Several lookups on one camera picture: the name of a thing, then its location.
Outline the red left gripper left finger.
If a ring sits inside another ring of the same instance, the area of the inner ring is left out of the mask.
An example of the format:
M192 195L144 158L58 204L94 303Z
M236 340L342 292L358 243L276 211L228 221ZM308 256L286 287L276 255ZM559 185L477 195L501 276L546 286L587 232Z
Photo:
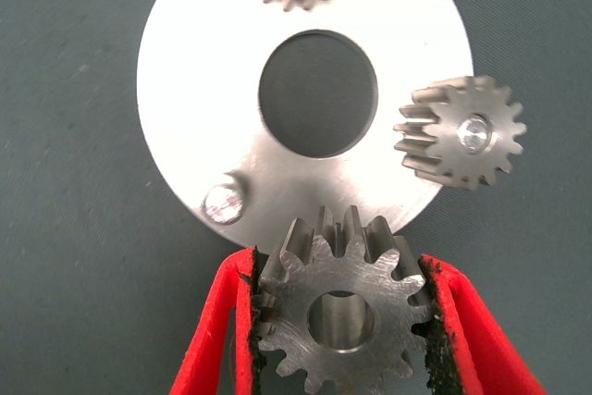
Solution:
M259 394L260 360L255 345L258 250L244 248L219 266L170 392L216 394L230 315L235 315L237 394Z

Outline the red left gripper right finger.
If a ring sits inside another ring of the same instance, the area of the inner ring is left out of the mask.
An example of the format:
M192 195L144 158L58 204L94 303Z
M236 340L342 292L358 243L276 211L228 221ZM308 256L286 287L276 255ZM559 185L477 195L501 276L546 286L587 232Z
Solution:
M455 266L419 259L434 318L426 340L427 386L434 394L545 394L471 280Z

